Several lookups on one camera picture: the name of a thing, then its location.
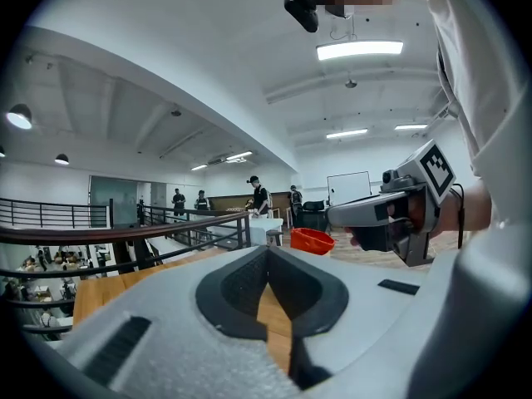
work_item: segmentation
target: white ceiling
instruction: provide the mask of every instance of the white ceiling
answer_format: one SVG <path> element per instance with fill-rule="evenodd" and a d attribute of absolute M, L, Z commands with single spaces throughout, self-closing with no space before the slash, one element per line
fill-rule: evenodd
<path fill-rule="evenodd" d="M 128 4 L 133 7 L 137 1 Z M 152 31 L 162 31 L 166 37 L 189 33 L 185 24 L 179 29 L 172 26 L 172 18 L 180 16 L 180 0 L 148 1 L 150 6 L 142 10 L 146 19 L 149 14 L 154 20 Z M 397 133 L 393 128 L 428 122 L 446 104 L 436 72 L 436 34 L 423 0 L 400 0 L 392 7 L 358 7 L 355 12 L 358 39 L 402 40 L 405 46 L 400 56 L 325 62 L 318 60 L 316 46 L 333 42 L 331 34 L 350 34 L 351 20 L 320 9 L 320 29 L 310 34 L 285 12 L 283 0 L 191 1 L 209 19 L 212 29 L 206 33 L 224 41 L 220 47 L 230 49 L 231 57 L 259 85 L 261 99 L 268 103 L 268 123 L 279 131 L 286 128 L 296 149 L 328 142 L 327 133 L 357 128 L 368 128 L 367 137 L 409 136 L 411 132 Z M 190 30 L 187 38 L 194 42 Z M 176 51 L 186 52 L 186 47 Z M 17 73 L 9 86 L 13 96 L 25 99 L 34 109 L 42 130 L 119 141 L 134 150 L 190 165 L 249 148 L 185 108 L 181 117 L 172 117 L 170 111 L 179 102 L 165 101 L 131 79 L 110 77 L 65 57 L 44 54 L 37 54 L 28 65 L 24 57 L 29 52 L 19 49 L 15 53 Z M 348 76 L 357 82 L 356 88 L 344 86 Z M 254 162 L 261 162 L 260 155 Z"/>

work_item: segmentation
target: wooden floor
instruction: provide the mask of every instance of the wooden floor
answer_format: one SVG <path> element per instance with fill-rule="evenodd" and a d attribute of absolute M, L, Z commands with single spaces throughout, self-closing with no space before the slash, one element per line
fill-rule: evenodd
<path fill-rule="evenodd" d="M 351 263 L 374 264 L 388 268 L 406 268 L 405 264 L 394 253 L 381 253 L 376 251 L 363 251 L 354 248 L 349 243 L 350 235 L 340 231 L 333 231 L 331 236 L 336 244 L 330 253 L 331 259 L 339 259 Z M 283 233 L 283 246 L 289 247 L 290 234 Z M 443 250 L 456 248 L 455 234 L 442 234 L 431 241 L 429 253 L 436 256 Z M 223 250 L 209 249 L 202 253 L 181 259 L 170 264 L 163 264 L 134 273 L 127 273 L 110 278 L 89 279 L 81 281 L 77 288 L 76 303 L 74 306 L 74 325 L 87 318 L 100 306 L 105 305 L 129 287 L 135 285 L 143 278 L 166 268 L 173 268 L 182 264 L 191 263 L 201 259 L 215 258 Z M 428 270 L 430 265 L 413 268 L 410 270 Z M 279 305 L 269 285 L 264 290 L 259 304 L 257 319 L 268 326 L 268 349 L 275 362 L 288 372 L 290 349 L 292 346 L 292 325 L 290 320 Z"/>

